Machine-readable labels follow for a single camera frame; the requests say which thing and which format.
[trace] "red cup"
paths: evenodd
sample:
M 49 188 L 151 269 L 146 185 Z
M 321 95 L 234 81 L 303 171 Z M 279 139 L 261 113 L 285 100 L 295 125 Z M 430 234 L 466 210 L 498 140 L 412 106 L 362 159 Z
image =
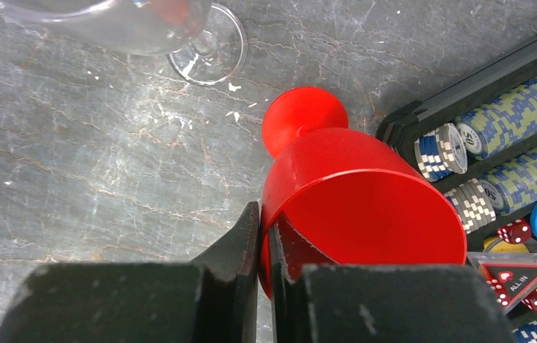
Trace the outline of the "red cup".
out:
M 266 235 L 282 213 L 301 236 L 339 264 L 466 261 L 466 234 L 449 201 L 387 145 L 358 131 L 316 128 L 292 139 L 275 159 L 261 208 L 260 280 L 269 297 Z

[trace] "wine glass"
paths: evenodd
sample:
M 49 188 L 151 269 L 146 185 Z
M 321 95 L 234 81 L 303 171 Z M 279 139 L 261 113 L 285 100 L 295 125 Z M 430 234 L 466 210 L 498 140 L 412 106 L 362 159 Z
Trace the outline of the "wine glass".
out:
M 0 13 L 127 54 L 168 54 L 192 84 L 211 86 L 242 66 L 247 40 L 233 12 L 211 0 L 0 0 Z

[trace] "yellow disc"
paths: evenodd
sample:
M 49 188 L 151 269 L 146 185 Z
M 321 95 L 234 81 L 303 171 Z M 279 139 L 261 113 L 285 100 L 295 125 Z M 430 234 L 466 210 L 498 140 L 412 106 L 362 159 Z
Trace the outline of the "yellow disc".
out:
M 500 237 L 489 237 L 483 242 L 483 248 L 486 249 L 491 243 L 496 241 L 497 239 L 500 239 Z M 496 243 L 489 252 L 512 252 L 517 254 L 523 254 L 523 253 L 529 253 L 529 249 L 525 246 L 525 244 L 509 244 L 505 241 Z

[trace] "wine glass stem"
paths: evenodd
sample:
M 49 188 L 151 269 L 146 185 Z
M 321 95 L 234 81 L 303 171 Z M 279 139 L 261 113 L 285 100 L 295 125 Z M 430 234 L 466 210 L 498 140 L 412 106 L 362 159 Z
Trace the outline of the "wine glass stem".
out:
M 203 30 L 192 42 L 195 52 L 203 57 L 211 57 L 218 52 L 218 42 L 211 32 Z

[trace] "gray countertop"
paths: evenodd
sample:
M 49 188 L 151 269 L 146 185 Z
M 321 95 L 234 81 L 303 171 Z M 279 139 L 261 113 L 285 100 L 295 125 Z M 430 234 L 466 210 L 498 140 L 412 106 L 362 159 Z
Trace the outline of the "gray countertop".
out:
M 328 89 L 372 134 L 537 32 L 537 0 L 225 4 L 249 39 L 230 89 L 0 17 L 0 321 L 39 264 L 186 261 L 218 239 L 260 197 L 262 117 L 283 91 Z M 260 342 L 270 316 L 261 296 Z

